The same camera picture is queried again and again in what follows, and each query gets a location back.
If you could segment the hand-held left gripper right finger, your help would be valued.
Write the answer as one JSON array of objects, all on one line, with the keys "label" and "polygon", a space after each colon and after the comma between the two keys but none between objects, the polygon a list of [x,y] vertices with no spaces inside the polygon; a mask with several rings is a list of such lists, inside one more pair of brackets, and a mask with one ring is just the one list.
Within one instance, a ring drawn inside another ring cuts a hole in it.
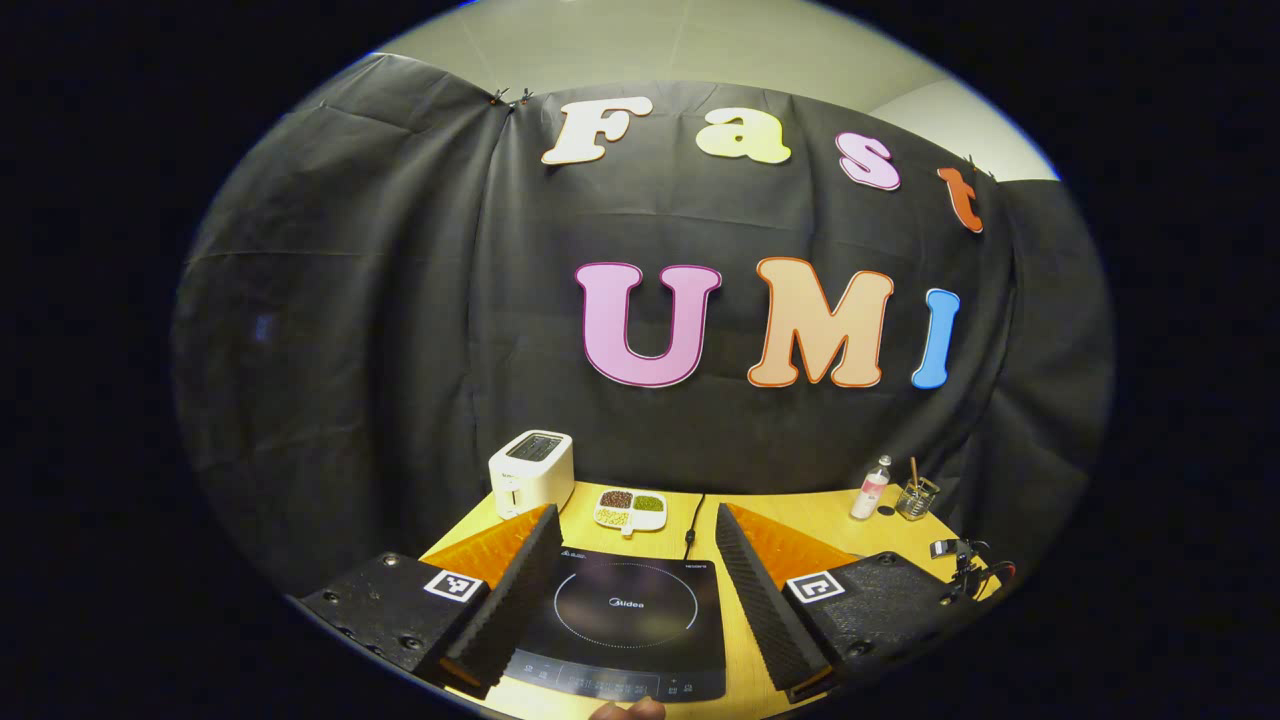
[{"label": "hand-held left gripper right finger", "polygon": [[716,542],[774,688],[869,685],[961,624],[961,589],[895,552],[864,559],[732,503]]}]

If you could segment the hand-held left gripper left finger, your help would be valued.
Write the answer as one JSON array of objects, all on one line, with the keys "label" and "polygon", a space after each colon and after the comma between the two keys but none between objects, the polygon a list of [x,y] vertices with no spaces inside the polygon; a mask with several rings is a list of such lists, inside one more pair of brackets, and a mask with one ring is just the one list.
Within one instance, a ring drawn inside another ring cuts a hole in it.
[{"label": "hand-held left gripper left finger", "polygon": [[561,544],[557,506],[545,503],[424,559],[381,553],[300,602],[397,667],[481,700],[548,591]]}]

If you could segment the black induction cooktop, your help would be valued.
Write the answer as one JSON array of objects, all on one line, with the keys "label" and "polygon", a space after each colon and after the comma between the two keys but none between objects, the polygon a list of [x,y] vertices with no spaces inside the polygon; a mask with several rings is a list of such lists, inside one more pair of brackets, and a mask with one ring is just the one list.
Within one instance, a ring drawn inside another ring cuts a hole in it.
[{"label": "black induction cooktop", "polygon": [[726,692],[717,566],[561,551],[506,675],[599,700],[687,703]]}]

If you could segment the white toaster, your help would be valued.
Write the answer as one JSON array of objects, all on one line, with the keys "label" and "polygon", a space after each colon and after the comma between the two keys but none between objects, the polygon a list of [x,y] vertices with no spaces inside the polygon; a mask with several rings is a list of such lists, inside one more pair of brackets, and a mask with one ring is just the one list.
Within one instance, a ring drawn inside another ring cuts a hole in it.
[{"label": "white toaster", "polygon": [[526,430],[490,456],[494,509],[499,518],[553,503],[562,509],[573,493],[573,439],[550,430]]}]

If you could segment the white divided dish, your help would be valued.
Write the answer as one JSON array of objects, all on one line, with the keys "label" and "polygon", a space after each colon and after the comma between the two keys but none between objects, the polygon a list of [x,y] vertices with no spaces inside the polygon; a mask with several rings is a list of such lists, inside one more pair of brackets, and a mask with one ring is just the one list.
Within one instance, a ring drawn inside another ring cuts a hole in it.
[{"label": "white divided dish", "polygon": [[[643,512],[643,511],[634,510],[634,507],[631,507],[631,509],[622,509],[622,510],[628,510],[631,512],[631,521],[630,521],[630,524],[627,527],[623,527],[623,528],[613,528],[613,527],[607,527],[607,528],[612,528],[612,529],[620,530],[623,537],[630,537],[636,530],[649,532],[649,530],[660,530],[660,529],[664,528],[666,520],[667,520],[667,506],[668,506],[668,503],[667,503],[667,498],[663,495],[659,495],[657,492],[637,491],[637,489],[622,489],[622,491],[632,492],[634,497],[636,495],[658,495],[658,496],[660,496],[666,501],[666,510],[663,512]],[[596,505],[595,505],[594,510],[591,511],[591,518],[593,519],[594,519],[594,514],[595,514],[596,509],[600,507],[599,498],[596,501]]]}]

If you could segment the clear bottle with pink label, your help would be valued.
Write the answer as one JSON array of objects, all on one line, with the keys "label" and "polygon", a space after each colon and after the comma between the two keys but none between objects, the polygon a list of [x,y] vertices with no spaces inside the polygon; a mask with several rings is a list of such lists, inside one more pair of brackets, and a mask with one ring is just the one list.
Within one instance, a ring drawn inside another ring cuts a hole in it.
[{"label": "clear bottle with pink label", "polygon": [[867,520],[876,511],[881,496],[884,493],[886,487],[891,483],[891,469],[892,459],[888,455],[881,455],[876,464],[867,471],[861,482],[858,496],[852,501],[850,509],[850,516],[855,520]]}]

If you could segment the black clamp stand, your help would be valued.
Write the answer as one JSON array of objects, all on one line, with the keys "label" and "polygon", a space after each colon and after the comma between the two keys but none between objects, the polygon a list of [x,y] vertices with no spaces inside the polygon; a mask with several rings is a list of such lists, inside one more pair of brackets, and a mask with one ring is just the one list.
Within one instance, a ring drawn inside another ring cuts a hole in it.
[{"label": "black clamp stand", "polygon": [[1010,560],[986,566],[978,560],[983,551],[989,551],[989,543],[980,539],[940,539],[928,546],[932,559],[954,556],[956,570],[950,585],[972,600],[980,600],[992,578],[1002,583],[1011,582],[1018,574],[1018,566]]}]

